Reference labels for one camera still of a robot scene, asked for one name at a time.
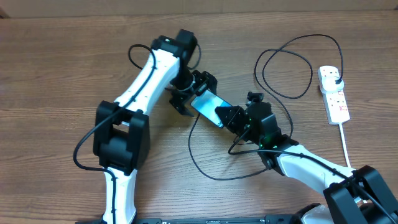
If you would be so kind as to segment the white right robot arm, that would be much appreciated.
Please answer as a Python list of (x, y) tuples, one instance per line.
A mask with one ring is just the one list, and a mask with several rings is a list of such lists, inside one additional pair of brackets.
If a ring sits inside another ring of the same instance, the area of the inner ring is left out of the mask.
[(344, 167), (311, 153), (282, 134), (269, 103), (218, 106), (215, 113), (228, 130), (258, 146), (255, 153), (268, 169), (324, 196), (327, 206), (304, 212), (301, 223), (397, 223), (397, 199), (375, 168)]

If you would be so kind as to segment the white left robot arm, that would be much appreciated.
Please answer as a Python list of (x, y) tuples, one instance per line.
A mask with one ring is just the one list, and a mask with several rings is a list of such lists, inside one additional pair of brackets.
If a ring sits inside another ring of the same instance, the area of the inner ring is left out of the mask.
[(216, 78), (188, 66), (198, 41), (180, 30), (176, 38), (159, 36), (147, 48), (149, 58), (130, 87), (113, 102), (96, 109), (93, 154), (106, 178), (106, 209), (100, 223), (133, 223), (134, 188), (138, 169), (150, 149), (149, 115), (168, 85), (170, 104), (189, 115), (190, 98), (216, 94)]

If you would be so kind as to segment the blue Samsung smartphone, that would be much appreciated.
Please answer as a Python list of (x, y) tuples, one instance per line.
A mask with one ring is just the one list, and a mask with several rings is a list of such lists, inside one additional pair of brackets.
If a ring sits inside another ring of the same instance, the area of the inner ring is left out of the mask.
[(202, 95), (196, 96), (191, 102), (191, 106), (201, 115), (210, 120), (214, 125), (223, 128), (219, 116), (216, 114), (217, 107), (231, 106), (227, 101), (213, 94), (210, 90), (206, 90)]

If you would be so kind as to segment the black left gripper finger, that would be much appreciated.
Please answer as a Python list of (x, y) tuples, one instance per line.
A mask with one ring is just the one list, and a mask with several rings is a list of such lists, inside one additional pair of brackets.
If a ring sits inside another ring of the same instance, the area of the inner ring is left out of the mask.
[(169, 103), (183, 116), (190, 116), (194, 117), (193, 113), (188, 110), (185, 106), (185, 103), (187, 103), (191, 98), (192, 94), (190, 93), (185, 93), (183, 91), (178, 91), (178, 90), (172, 90), (171, 92), (171, 99), (169, 100)]
[(214, 95), (217, 95), (217, 84), (218, 82), (208, 82), (208, 89)]

